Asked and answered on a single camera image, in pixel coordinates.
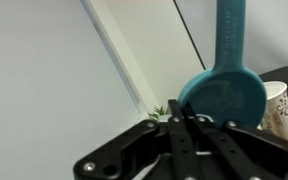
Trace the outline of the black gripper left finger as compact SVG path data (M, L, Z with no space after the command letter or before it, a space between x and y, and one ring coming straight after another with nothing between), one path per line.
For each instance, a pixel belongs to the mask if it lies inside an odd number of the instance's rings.
M160 155L171 154L170 180L198 179L198 163L184 115L176 100L168 101L171 117L158 123L143 120L92 151L73 167L74 180L131 180Z

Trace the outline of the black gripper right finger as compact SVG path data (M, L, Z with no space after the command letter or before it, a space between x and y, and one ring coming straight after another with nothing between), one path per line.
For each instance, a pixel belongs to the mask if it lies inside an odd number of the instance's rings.
M184 112L194 123L197 151L210 152L229 180L288 180L287 140L235 121L200 121L190 104Z

